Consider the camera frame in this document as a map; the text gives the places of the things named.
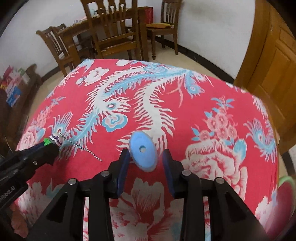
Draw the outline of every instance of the chair backrest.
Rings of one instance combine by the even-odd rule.
[[[58,61],[60,54],[64,52],[61,46],[59,45],[58,40],[54,36],[52,26],[43,31],[38,30],[36,31],[36,34],[38,34],[43,39],[43,41],[49,48],[50,52],[52,53],[53,57],[56,59],[56,61]]]
[[[93,2],[95,2],[98,6],[97,13],[100,17],[101,24],[104,27],[104,31],[107,38],[112,38],[119,35],[131,36],[130,33],[126,33],[126,28],[125,28],[125,20],[131,18],[126,16],[125,0],[117,0],[118,4],[115,3],[115,0],[107,0],[108,6],[104,5],[103,0],[80,0],[80,1],[83,5],[83,8],[90,26],[90,30],[92,32],[92,37],[94,40],[98,41],[98,36],[93,24],[93,19],[90,14],[89,7],[88,7],[88,4]],[[138,21],[137,0],[131,0],[131,1],[132,1],[132,9],[131,9],[132,22],[133,22],[133,26],[135,26],[135,33],[138,34],[139,29],[137,24],[137,21]]]
[[[65,47],[64,41],[61,38],[61,36],[59,35],[59,32],[62,31],[63,29],[66,28],[66,25],[64,23],[62,23],[60,26],[57,27],[52,27],[52,32],[54,33],[55,38],[57,39],[61,50],[63,51],[64,55],[67,56],[68,55],[68,51]]]
[[[161,23],[169,23],[178,27],[179,11],[182,0],[163,0],[161,5]]]

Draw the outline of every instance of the wooden chair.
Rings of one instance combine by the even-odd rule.
[[[68,55],[68,52],[63,44],[62,39],[57,34],[59,32],[59,29],[63,27],[66,27],[66,26],[64,24],[58,27],[51,26],[46,30],[36,31],[36,34],[38,34],[43,39],[43,41],[49,48],[50,52],[52,53],[54,59],[56,60],[63,75],[66,77],[67,72],[66,72],[65,66],[69,65],[70,69],[73,70],[73,66],[72,66],[73,59],[71,56]],[[78,53],[81,57],[89,58],[90,56],[88,49],[82,49]]]
[[[59,45],[62,45],[62,50],[66,50],[66,47],[65,47],[64,41],[59,35],[59,32],[65,28],[66,28],[66,25],[64,23],[62,23],[60,26],[52,27],[55,38],[58,40]],[[92,41],[91,36],[87,38],[82,38],[79,34],[77,35],[77,38],[78,38],[78,42],[75,42],[75,46],[81,46],[82,49],[86,49],[86,48],[88,48],[89,50],[91,49],[91,41]]]
[[[88,19],[89,28],[93,37],[93,41],[98,52],[98,58],[104,58],[105,56],[127,51],[129,58],[131,59],[131,50],[135,49],[135,55],[137,60],[141,60],[141,50],[139,41],[139,27],[138,27],[138,6],[137,0],[132,0],[132,22],[135,26],[134,31],[126,33],[125,20],[126,17],[126,1],[119,0],[118,6],[114,0],[108,0],[108,8],[103,4],[103,0],[80,0],[86,17]],[[106,39],[99,40],[93,19],[89,12],[88,4],[95,2],[98,5],[98,15],[101,19]]]
[[[168,28],[147,28],[147,36],[151,39],[152,59],[155,55],[155,36],[161,35],[162,47],[165,48],[164,35],[174,35],[175,54],[178,54],[178,20],[182,0],[163,0],[161,5],[161,23],[168,23]]]

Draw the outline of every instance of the tiled floor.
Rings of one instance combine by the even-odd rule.
[[[178,55],[175,55],[175,52],[173,49],[170,49],[169,47],[165,47],[163,49],[161,47],[160,43],[156,43],[156,59],[152,60],[152,55],[151,55],[151,45],[148,45],[150,50],[149,50],[149,58],[150,61],[152,62],[158,62],[161,64],[168,64],[168,65],[173,65],[177,67],[182,67],[190,70],[194,70],[198,73],[201,74],[206,74],[215,78],[218,78],[215,76],[212,72],[210,72],[208,69],[205,67],[201,66],[194,60],[188,58],[187,56],[179,53]],[[116,54],[111,56],[110,58],[116,58],[116,59],[128,59],[127,53],[121,53],[121,54]],[[48,80],[46,80],[43,85],[40,87],[39,91],[37,92],[36,98],[33,102],[33,105],[30,110],[29,116],[31,116],[39,104],[46,98],[46,96],[49,94],[50,91],[64,78],[62,72],[58,72],[57,74],[53,75],[50,77]],[[287,175],[287,170],[285,167],[285,164],[283,162],[283,159],[280,156],[279,159],[279,176],[286,176]]]

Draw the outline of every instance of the wooden cabinet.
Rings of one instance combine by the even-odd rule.
[[[30,80],[27,84],[23,81],[19,84],[22,94],[12,108],[6,103],[6,92],[0,90],[0,154],[3,156],[10,152],[9,147],[16,149],[32,102],[42,84],[41,77],[35,73],[36,68],[36,64],[33,64],[26,70]]]
[[[283,153],[296,144],[296,40],[279,13],[270,5],[268,9],[269,24],[262,52],[253,74],[242,87],[267,105]]]

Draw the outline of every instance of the flower pattern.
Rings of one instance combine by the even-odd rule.
[[[128,122],[128,118],[123,114],[108,115],[102,121],[102,126],[107,132],[113,132],[116,129],[122,129]]]
[[[277,206],[276,193],[277,189],[275,188],[272,190],[270,201],[268,200],[267,196],[264,196],[255,210],[255,217],[262,224],[266,232],[268,232],[274,220],[273,214]]]
[[[82,81],[85,82],[85,86],[91,85],[101,79],[101,77],[106,74],[109,69],[103,69],[101,67],[91,70],[86,78],[83,80],[80,78],[76,84],[80,84]]]
[[[236,193],[244,200],[248,171],[241,167],[241,158],[216,139],[191,144],[186,149],[186,159],[182,161],[184,169],[190,170],[200,178],[214,180],[224,178]]]
[[[73,97],[79,104],[73,105]],[[264,135],[255,139],[260,131],[272,141],[272,132],[261,103],[254,101],[239,88],[188,69],[143,61],[85,60],[40,105],[18,149],[61,131],[103,161],[65,140],[58,160],[38,169],[17,204],[33,224],[69,178],[86,180],[106,170],[123,148],[129,148],[132,132],[140,130],[151,137],[160,157],[168,148],[199,177],[223,177],[264,223],[264,207],[269,210],[276,188],[277,155],[260,142]],[[206,198],[204,210],[208,241]],[[110,200],[110,213],[115,240],[180,239],[183,200],[169,194],[161,163],[151,173],[130,164],[124,192]],[[88,241],[88,199],[83,239]]]

